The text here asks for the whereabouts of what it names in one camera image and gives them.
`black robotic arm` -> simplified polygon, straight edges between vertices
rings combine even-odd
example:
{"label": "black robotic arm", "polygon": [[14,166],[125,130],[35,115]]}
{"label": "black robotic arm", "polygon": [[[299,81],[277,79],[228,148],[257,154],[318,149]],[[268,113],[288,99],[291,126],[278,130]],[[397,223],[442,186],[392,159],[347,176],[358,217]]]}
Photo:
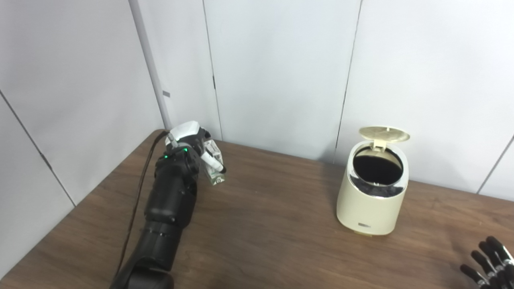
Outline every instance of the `black robotic arm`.
{"label": "black robotic arm", "polygon": [[[146,223],[136,248],[115,276],[111,289],[173,288],[173,278],[168,272],[182,230],[191,221],[200,160],[207,153],[204,141],[209,137],[210,134],[197,122],[188,122],[171,130],[166,152],[156,163],[153,188],[144,210]],[[225,173],[223,165],[217,162],[217,166]]]}

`black cable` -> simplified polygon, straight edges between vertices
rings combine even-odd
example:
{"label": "black cable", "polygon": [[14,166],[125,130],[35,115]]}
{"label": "black cable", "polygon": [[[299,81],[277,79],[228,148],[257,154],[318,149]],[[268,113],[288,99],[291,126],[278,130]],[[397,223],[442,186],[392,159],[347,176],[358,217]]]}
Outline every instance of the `black cable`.
{"label": "black cable", "polygon": [[154,153],[155,146],[160,142],[160,140],[167,136],[170,132],[169,131],[162,131],[154,140],[154,143],[152,144],[152,147],[150,148],[150,151],[148,152],[148,157],[146,158],[146,162],[143,167],[143,172],[141,174],[141,178],[139,179],[139,185],[137,189],[137,195],[136,195],[136,203],[134,204],[134,207],[132,208],[132,216],[130,219],[130,222],[128,224],[128,232],[127,236],[125,238],[125,242],[123,243],[123,247],[121,249],[121,256],[120,261],[118,262],[118,268],[116,269],[116,273],[114,276],[118,275],[121,268],[121,263],[123,262],[123,258],[125,258],[125,251],[127,249],[127,245],[129,243],[129,237],[132,231],[132,226],[134,225],[134,218],[136,216],[137,206],[139,204],[139,197],[141,197],[141,190],[143,188],[143,181],[144,181],[144,175],[146,175],[146,170],[148,169],[148,164],[150,163],[150,160],[152,159],[152,155]]}

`white wall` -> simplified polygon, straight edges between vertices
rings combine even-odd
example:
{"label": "white wall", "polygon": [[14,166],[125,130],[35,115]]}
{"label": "white wall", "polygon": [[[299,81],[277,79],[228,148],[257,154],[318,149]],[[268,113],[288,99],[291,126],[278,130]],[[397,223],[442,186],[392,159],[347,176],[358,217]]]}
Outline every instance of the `white wall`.
{"label": "white wall", "polygon": [[[200,1],[141,3],[166,63],[159,78],[208,87]],[[225,141],[342,165],[360,127],[399,127],[412,135],[399,146],[414,180],[477,192],[514,133],[514,4],[362,3],[344,100],[360,1],[205,0],[218,102],[192,93],[201,114],[170,107],[212,115],[201,123],[221,125]],[[184,80],[187,63],[202,69]]]}
{"label": "white wall", "polygon": [[1,1],[0,39],[0,88],[75,203],[162,127],[127,1]]}
{"label": "white wall", "polygon": [[73,204],[0,96],[0,279]]}
{"label": "white wall", "polygon": [[138,3],[172,126],[196,120],[221,139],[202,1]]}
{"label": "white wall", "polygon": [[502,156],[480,194],[514,201],[514,146],[511,143]]}
{"label": "white wall", "polygon": [[223,140],[332,161],[360,0],[206,0]]}
{"label": "white wall", "polygon": [[477,192],[514,133],[514,2],[364,1],[336,163],[390,125],[411,178]]}

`cream trash can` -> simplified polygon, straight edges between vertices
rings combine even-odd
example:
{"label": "cream trash can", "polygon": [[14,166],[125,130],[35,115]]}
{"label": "cream trash can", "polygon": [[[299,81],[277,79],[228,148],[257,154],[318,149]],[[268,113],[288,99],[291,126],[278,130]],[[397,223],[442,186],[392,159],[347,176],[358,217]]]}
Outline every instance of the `cream trash can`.
{"label": "cream trash can", "polygon": [[366,141],[356,144],[337,198],[337,218],[349,229],[370,235],[393,231],[409,182],[403,152],[391,145],[409,134],[389,127],[361,128]]}

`gold lid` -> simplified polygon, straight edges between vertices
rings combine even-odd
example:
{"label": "gold lid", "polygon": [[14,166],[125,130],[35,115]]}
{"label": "gold lid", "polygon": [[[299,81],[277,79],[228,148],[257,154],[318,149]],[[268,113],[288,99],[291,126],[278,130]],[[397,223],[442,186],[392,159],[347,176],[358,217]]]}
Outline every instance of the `gold lid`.
{"label": "gold lid", "polygon": [[365,127],[359,129],[360,135],[373,141],[373,150],[385,150],[388,142],[402,142],[411,136],[399,129],[390,127]]}

